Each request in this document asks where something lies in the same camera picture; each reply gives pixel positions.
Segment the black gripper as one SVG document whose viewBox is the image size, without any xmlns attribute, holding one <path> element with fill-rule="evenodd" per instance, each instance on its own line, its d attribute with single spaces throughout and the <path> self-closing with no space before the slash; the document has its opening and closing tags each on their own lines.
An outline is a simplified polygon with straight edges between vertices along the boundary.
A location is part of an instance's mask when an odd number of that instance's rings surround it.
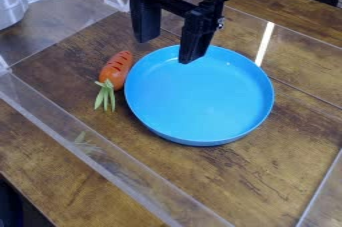
<svg viewBox="0 0 342 227">
<path fill-rule="evenodd" d="M 146 43 L 160 35 L 162 10 L 184 16 L 179 62 L 188 64 L 203 57 L 218 29 L 227 0 L 130 0 L 134 35 Z"/>
</svg>

